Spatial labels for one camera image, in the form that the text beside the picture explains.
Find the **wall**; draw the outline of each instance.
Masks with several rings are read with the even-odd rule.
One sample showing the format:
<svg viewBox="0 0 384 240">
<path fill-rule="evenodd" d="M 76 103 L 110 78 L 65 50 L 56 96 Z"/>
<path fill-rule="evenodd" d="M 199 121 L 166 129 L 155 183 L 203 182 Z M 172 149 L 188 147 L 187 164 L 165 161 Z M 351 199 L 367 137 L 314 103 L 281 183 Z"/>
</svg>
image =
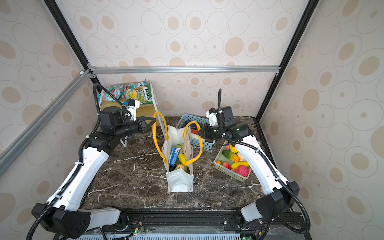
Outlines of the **wall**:
<svg viewBox="0 0 384 240">
<path fill-rule="evenodd" d="M 58 0 L 93 66 L 279 65 L 307 0 Z"/>
<path fill-rule="evenodd" d="M 0 153 L 82 69 L 38 0 L 0 4 Z"/>
<path fill-rule="evenodd" d="M 85 136 L 96 124 L 92 83 L 86 80 L 47 126 L 0 177 L 0 240 L 25 239 L 35 218 L 31 209 L 61 185 Z M 35 240 L 50 240 L 40 225 Z"/>
<path fill-rule="evenodd" d="M 98 74 L 104 86 L 153 81 L 156 99 L 165 116 L 184 113 L 205 116 L 217 107 L 222 88 L 222 106 L 231 106 L 235 116 L 255 117 L 271 85 L 274 73 L 182 73 L 182 74 Z"/>
<path fill-rule="evenodd" d="M 322 1 L 262 118 L 314 240 L 384 234 L 383 23 L 383 1 Z"/>
</svg>

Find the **robotic arm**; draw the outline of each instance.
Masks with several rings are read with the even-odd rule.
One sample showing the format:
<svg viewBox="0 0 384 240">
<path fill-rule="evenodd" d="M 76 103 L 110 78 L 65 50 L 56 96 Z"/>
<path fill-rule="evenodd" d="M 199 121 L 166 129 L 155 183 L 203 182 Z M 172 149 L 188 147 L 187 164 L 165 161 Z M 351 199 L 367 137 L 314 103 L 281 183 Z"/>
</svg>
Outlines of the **robotic arm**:
<svg viewBox="0 0 384 240">
<path fill-rule="evenodd" d="M 248 204 L 241 209 L 239 225 L 247 228 L 255 219 L 269 221 L 273 218 L 282 222 L 284 226 L 296 233 L 305 234 L 310 229 L 309 216 L 297 198 L 299 186 L 296 182 L 289 182 L 270 162 L 260 148 L 251 129 L 243 122 L 237 122 L 229 106 L 220 107 L 221 89 L 218 92 L 218 108 L 211 108 L 206 115 L 209 124 L 204 124 L 199 135 L 204 139 L 217 140 L 224 138 L 234 146 L 249 163 L 255 172 L 264 197 Z M 300 207 L 305 222 L 305 229 L 296 229 L 280 219 L 279 214 L 288 210 L 297 203 Z"/>
<path fill-rule="evenodd" d="M 97 101 L 96 88 L 102 88 L 122 109 L 117 111 L 100 111 Z M 69 173 L 59 189 L 45 204 L 37 203 L 32 209 L 36 221 L 32 225 L 27 240 L 31 240 L 33 233 L 41 224 L 47 231 L 76 239 L 84 232 L 104 225 L 116 224 L 120 210 L 115 208 L 79 209 L 81 200 L 100 167 L 107 161 L 120 139 L 131 138 L 133 134 L 146 132 L 156 121 L 156 118 L 136 117 L 136 110 L 140 103 L 128 100 L 123 105 L 100 84 L 93 88 L 98 121 L 92 133 L 87 136 L 79 148 L 79 161 Z"/>
</svg>

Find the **blue plastic basket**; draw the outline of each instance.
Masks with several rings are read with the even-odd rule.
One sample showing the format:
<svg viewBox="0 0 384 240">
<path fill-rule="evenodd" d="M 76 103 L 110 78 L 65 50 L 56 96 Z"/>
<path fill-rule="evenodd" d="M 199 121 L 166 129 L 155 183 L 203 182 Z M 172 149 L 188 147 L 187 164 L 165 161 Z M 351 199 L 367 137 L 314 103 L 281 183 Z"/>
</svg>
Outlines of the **blue plastic basket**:
<svg viewBox="0 0 384 240">
<path fill-rule="evenodd" d="M 187 120 L 190 120 L 190 121 L 196 121 L 196 122 L 199 122 L 199 123 L 209 123 L 209 120 L 206 119 L 206 118 L 199 118 L 199 117 L 196 117 L 196 116 L 193 116 L 193 115 L 189 115 L 189 114 L 183 114 L 183 116 L 181 116 L 179 122 L 177 123 L 176 125 L 176 129 L 180 129 L 182 127 L 185 127 L 185 121 Z M 215 140 L 213 143 L 210 143 L 210 142 L 203 142 L 203 148 L 205 149 L 212 149 L 212 146 L 215 144 Z M 194 138 L 191 138 L 191 144 L 194 145 L 194 146 L 198 146 L 200 147 L 200 143 L 197 139 L 194 139 Z"/>
</svg>

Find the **pink ball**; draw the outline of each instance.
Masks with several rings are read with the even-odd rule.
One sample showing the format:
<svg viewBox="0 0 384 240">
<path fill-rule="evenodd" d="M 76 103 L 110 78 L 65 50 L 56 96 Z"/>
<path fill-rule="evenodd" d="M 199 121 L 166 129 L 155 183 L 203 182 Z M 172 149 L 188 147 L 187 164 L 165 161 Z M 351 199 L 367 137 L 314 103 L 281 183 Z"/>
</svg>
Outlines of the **pink ball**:
<svg viewBox="0 0 384 240">
<path fill-rule="evenodd" d="M 249 174 L 248 168 L 246 168 L 243 165 L 238 166 L 236 172 L 237 172 L 237 174 L 240 174 L 243 177 L 247 177 Z"/>
</svg>

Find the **yellow bag handle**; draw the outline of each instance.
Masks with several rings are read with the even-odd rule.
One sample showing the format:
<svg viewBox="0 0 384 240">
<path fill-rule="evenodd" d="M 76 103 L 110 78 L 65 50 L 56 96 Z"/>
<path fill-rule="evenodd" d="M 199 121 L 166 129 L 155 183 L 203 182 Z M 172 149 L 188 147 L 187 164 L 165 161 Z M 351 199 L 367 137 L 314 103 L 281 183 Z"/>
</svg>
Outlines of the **yellow bag handle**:
<svg viewBox="0 0 384 240">
<path fill-rule="evenodd" d="M 187 135 L 187 129 L 188 129 L 188 127 L 191 125 L 191 124 L 196 124 L 196 126 L 197 126 L 197 130 L 199 131 L 201 128 L 200 128 L 200 125 L 197 123 L 197 122 L 195 122 L 195 121 L 192 121 L 192 122 L 189 122 L 186 126 L 185 126 L 185 129 L 184 129 L 184 133 L 183 133 L 183 139 L 185 138 L 185 136 Z M 195 157 L 195 158 L 193 158 L 193 159 L 191 159 L 191 160 L 188 160 L 187 162 L 185 162 L 185 164 L 187 164 L 187 165 L 189 165 L 189 164 L 191 164 L 191 163 L 193 163 L 193 162 L 195 162 L 196 160 L 198 160 L 199 159 L 199 157 L 201 156 L 201 154 L 202 154 L 202 152 L 203 152 L 203 139 L 199 136 L 199 143 L 200 143 L 200 152 L 199 152 L 199 154 Z"/>
<path fill-rule="evenodd" d="M 168 128 L 167 128 L 167 122 L 166 122 L 166 119 L 165 117 L 159 113 L 159 112 L 155 112 L 155 114 L 153 114 L 153 117 L 155 118 L 157 115 L 160 115 L 162 118 L 163 118 L 163 121 L 164 121 L 164 125 L 165 125 L 165 129 L 166 129 L 166 140 L 168 141 L 169 140 L 169 136 L 168 136 Z M 157 137 L 156 137 L 156 122 L 152 125 L 152 135 L 153 135 L 153 141 L 155 142 L 155 145 L 156 145 L 156 149 L 157 151 L 159 152 L 161 158 L 163 159 L 163 162 L 166 164 L 167 163 L 167 159 L 166 157 L 164 156 L 164 154 L 161 152 L 160 148 L 159 148 L 159 145 L 157 144 Z"/>
</svg>

